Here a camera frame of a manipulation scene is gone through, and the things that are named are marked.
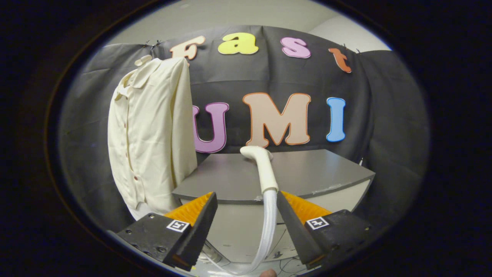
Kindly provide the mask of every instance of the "gray table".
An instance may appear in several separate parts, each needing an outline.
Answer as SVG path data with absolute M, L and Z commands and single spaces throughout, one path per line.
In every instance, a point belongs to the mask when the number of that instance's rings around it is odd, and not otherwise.
M 346 189 L 375 173 L 328 150 L 272 153 L 280 190 L 304 199 Z M 193 200 L 210 191 L 220 204 L 263 204 L 256 163 L 241 154 L 211 154 L 177 187 L 178 199 Z

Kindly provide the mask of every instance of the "yellow letter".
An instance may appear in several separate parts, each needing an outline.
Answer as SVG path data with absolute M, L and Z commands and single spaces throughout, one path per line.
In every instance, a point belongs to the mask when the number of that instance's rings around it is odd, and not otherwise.
M 258 47 L 254 45 L 256 38 L 248 33 L 234 33 L 226 35 L 222 38 L 223 42 L 218 46 L 220 54 L 254 54 L 258 51 Z
M 270 95 L 250 93 L 243 97 L 251 114 L 251 139 L 246 145 L 267 147 L 264 128 L 267 129 L 275 145 L 279 145 L 289 129 L 285 139 L 288 145 L 308 143 L 308 104 L 311 97 L 304 93 L 294 93 L 289 97 L 282 114 L 278 111 Z
M 197 36 L 194 39 L 190 39 L 181 44 L 175 45 L 171 48 L 171 52 L 173 53 L 173 58 L 176 57 L 188 57 L 189 60 L 193 60 L 196 56 L 197 44 L 203 44 L 205 42 L 204 36 Z

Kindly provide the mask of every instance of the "white wall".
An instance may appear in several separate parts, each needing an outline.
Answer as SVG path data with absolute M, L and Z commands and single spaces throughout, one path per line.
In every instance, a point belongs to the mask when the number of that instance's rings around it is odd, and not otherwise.
M 367 29 L 342 15 L 328 19 L 308 33 L 340 45 L 345 43 L 345 46 L 354 52 L 357 52 L 357 49 L 360 52 L 391 50 Z
M 310 0 L 181 0 L 135 22 L 107 44 L 144 44 L 231 25 L 282 27 L 307 33 L 339 14 Z

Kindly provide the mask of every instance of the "shirt sleeve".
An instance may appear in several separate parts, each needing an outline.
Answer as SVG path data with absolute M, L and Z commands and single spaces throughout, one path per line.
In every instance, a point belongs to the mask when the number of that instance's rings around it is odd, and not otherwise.
M 171 101 L 171 160 L 175 186 L 197 167 L 189 69 L 186 59 L 179 59 L 171 73 L 171 87 L 174 89 Z

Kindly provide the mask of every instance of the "clothes hanger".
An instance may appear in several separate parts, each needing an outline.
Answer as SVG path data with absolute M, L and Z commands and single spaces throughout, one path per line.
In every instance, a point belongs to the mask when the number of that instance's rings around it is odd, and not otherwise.
M 147 44 L 149 43 L 150 40 L 147 40 L 147 42 L 145 42 L 145 45 L 142 47 L 142 48 L 145 48 L 147 47 Z M 150 51 L 149 51 L 149 54 L 148 55 L 145 55 L 143 56 L 142 58 L 138 59 L 135 61 L 135 65 L 136 66 L 141 66 L 143 65 L 144 63 L 150 61 L 152 59 L 152 50 L 154 49 L 154 47 L 158 46 L 159 44 L 162 43 L 162 40 L 157 40 L 157 43 L 152 45 Z

